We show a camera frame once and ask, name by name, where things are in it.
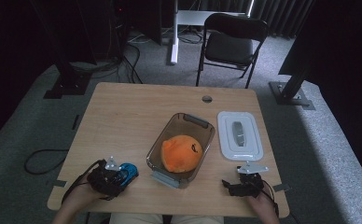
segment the gray carpet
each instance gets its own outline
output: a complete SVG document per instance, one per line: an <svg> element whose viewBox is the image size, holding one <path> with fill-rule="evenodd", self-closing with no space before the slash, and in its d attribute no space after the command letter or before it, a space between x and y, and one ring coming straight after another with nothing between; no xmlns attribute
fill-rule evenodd
<svg viewBox="0 0 362 224"><path fill-rule="evenodd" d="M198 40L194 35L183 36ZM145 84L194 86L200 54L199 44L180 42L178 64L170 65L171 45L159 46L136 39L140 58L136 72ZM301 106L278 105L269 82L284 82L279 68L292 46L292 40L269 37L262 47L250 89L257 92L274 156L284 183L291 212L300 223L362 223L362 169L340 126L331 114L320 90L312 83L302 85L315 110ZM125 49L130 63L137 50ZM74 63L91 69L85 63ZM98 82L131 82L131 68L123 61L110 71L96 72L83 96L43 99L59 75L48 68L25 95L13 116L0 132L0 223L49 223L55 212L47 208L53 181L60 167L44 175L30 175L23 169L26 158L43 148L69 148L76 134L77 115L83 116ZM239 72L206 67L201 86L243 88L246 79ZM44 171L61 161L66 152L46 152L33 157L29 168ZM80 214L76 223L84 223ZM100 223L108 214L93 213L89 223ZM259 223L255 218L226 217L226 223ZM296 223L292 216L282 223Z"/></svg>

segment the desk leg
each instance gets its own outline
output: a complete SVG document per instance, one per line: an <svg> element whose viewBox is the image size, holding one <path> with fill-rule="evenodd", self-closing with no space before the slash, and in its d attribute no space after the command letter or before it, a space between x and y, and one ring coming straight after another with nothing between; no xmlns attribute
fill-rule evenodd
<svg viewBox="0 0 362 224"><path fill-rule="evenodd" d="M178 58L178 21L177 21L177 14L178 14L178 0L174 0L174 36L173 36L173 47L172 47L172 64L177 64Z"/></svg>

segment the orange plush toy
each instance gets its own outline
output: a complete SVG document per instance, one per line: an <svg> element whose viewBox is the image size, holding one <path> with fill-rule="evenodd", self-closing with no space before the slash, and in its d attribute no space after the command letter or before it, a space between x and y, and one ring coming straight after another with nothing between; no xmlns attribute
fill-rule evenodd
<svg viewBox="0 0 362 224"><path fill-rule="evenodd" d="M177 135L163 141L161 161L167 171L184 173L196 168L202 157L202 146L188 135Z"/></svg>

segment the white container lid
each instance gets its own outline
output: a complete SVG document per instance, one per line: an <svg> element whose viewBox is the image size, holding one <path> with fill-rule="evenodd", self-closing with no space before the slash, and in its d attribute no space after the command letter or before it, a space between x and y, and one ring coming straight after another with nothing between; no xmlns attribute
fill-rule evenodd
<svg viewBox="0 0 362 224"><path fill-rule="evenodd" d="M254 116L248 112L222 111L218 114L222 154L232 161L259 161L262 143Z"/></svg>

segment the person's arm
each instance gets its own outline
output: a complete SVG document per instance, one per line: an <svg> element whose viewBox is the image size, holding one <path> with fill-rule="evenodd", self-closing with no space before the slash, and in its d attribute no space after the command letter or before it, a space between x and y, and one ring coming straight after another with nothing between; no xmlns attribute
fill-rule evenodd
<svg viewBox="0 0 362 224"><path fill-rule="evenodd" d="M263 190L269 193L266 185ZM263 224L280 224L280 220L273 207L273 202L267 195L259 193L256 198L252 196L247 196L246 198Z"/></svg>
<svg viewBox="0 0 362 224"><path fill-rule="evenodd" d="M88 183L87 176L85 175L73 191L63 202L61 208L56 213L52 224L70 224L73 223L77 214L86 208L89 204L93 203L99 198L105 197L102 193L97 192Z"/></svg>

